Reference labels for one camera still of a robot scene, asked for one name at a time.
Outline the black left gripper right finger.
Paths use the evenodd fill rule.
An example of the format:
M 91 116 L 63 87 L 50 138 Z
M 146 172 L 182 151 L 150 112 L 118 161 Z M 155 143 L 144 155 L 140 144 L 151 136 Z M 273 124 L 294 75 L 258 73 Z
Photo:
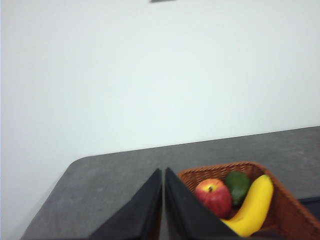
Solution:
M 239 240 L 201 204 L 171 168 L 165 169 L 165 209 L 171 240 Z

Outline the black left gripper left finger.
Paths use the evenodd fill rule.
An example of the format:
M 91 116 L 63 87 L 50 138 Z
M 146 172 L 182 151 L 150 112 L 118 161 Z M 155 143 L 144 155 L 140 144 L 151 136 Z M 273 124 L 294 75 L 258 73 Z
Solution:
M 156 169 L 131 200 L 91 235 L 91 240 L 158 240 L 162 217 L 162 171 Z

